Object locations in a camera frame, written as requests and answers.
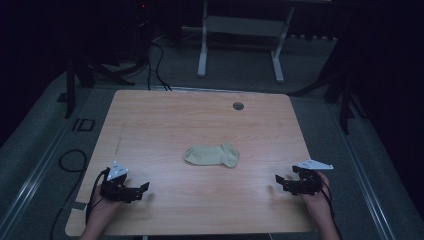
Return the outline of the grey metal floor rail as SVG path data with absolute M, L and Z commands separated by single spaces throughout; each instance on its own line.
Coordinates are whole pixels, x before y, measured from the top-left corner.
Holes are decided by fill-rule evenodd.
M 369 178 L 364 172 L 364 167 L 361 163 L 356 149 L 354 148 L 350 136 L 346 134 L 342 127 L 339 125 L 337 112 L 332 107 L 328 107 L 328 111 L 332 118 L 333 124 L 336 126 L 337 131 L 341 136 L 341 139 L 347 149 L 348 159 L 352 171 L 355 175 L 356 181 L 358 182 L 362 196 L 366 203 L 367 209 L 372 217 L 380 240 L 397 240 L 388 222 L 381 202 L 377 197 L 374 188 L 372 187 L 369 181 Z
M 72 153 L 71 123 L 66 122 L 37 153 L 34 169 L 19 189 L 4 217 L 0 220 L 0 240 L 45 239 L 57 220 L 66 196 L 78 179 L 75 173 L 64 171 L 59 159 L 68 164 Z

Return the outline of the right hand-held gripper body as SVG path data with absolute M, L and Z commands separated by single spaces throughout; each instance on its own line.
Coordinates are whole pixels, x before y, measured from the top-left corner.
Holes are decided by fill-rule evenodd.
M 322 189 L 323 185 L 323 180 L 318 176 L 317 171 L 333 169 L 334 167 L 331 164 L 311 158 L 297 163 L 292 167 L 292 171 L 299 176 L 299 181 L 295 184 L 292 194 L 316 194 Z

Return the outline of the person's right hand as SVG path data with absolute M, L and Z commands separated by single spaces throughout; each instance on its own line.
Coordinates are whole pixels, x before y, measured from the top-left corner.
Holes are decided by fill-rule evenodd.
M 325 220 L 332 219 L 330 207 L 331 194 L 329 193 L 328 178 L 322 172 L 317 172 L 317 174 L 323 182 L 322 189 L 315 195 L 302 194 L 301 199 L 306 204 L 311 218 L 321 223 Z

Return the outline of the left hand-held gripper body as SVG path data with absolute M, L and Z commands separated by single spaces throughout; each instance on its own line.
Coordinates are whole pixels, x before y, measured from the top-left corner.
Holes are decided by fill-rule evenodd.
M 114 202 L 129 203 L 133 201 L 133 192 L 124 185 L 128 172 L 128 168 L 114 161 L 112 166 L 108 168 L 106 177 L 101 184 L 100 195 Z

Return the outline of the beige ankle sock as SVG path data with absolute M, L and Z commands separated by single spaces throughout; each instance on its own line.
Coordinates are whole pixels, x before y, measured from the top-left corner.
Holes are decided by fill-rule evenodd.
M 217 146 L 194 146 L 186 151 L 183 159 L 198 166 L 224 165 L 234 168 L 238 165 L 240 153 L 229 143 Z

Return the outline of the person's left hand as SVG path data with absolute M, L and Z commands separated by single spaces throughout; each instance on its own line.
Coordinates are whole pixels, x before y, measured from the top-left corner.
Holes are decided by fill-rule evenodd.
M 95 188 L 92 197 L 92 207 L 88 217 L 89 226 L 106 226 L 116 215 L 118 209 L 123 205 L 122 202 L 110 201 L 100 195 L 101 186 Z

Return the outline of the dark equipment with red light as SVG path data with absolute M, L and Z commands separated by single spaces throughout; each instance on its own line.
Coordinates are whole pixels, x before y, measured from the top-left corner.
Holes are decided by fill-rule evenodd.
M 154 6 L 153 0 L 133 0 L 136 25 L 140 33 L 141 40 L 141 53 L 139 56 L 139 62 L 144 65 L 149 56 L 149 51 L 152 42 L 153 34 L 153 20 L 154 20 Z

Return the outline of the black metal stand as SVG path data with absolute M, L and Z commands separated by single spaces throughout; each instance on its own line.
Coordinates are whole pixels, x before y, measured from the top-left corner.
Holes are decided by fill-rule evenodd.
M 348 119 L 352 115 L 350 102 L 355 75 L 356 69 L 352 66 L 343 67 L 341 70 L 336 70 L 327 75 L 320 74 L 316 82 L 300 90 L 289 92 L 288 96 L 301 97 L 324 85 L 329 85 L 324 94 L 324 100 L 326 103 L 333 104 L 341 99 L 339 126 L 345 134 L 349 134 Z
M 83 87 L 92 88 L 96 83 L 93 76 L 93 73 L 96 72 L 118 84 L 134 86 L 134 83 L 123 79 L 123 76 L 133 73 L 141 67 L 142 65 L 136 62 L 128 68 L 112 71 L 87 55 L 68 56 L 66 62 L 66 94 L 60 97 L 60 100 L 65 102 L 67 106 L 65 118 L 68 119 L 72 115 L 76 106 L 75 78 L 79 79 Z

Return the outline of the white metal desk frame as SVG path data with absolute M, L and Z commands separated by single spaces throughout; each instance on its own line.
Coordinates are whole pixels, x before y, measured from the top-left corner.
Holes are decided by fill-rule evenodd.
M 285 14 L 284 21 L 249 19 L 238 17 L 226 17 L 210 15 L 208 13 L 208 0 L 203 0 L 201 49 L 198 63 L 197 76 L 202 78 L 206 75 L 208 45 L 207 35 L 209 33 L 226 33 L 248 36 L 275 37 L 278 45 L 270 52 L 274 76 L 277 83 L 284 82 L 283 69 L 280 62 L 280 55 L 283 44 L 294 15 L 294 7 L 289 7 Z

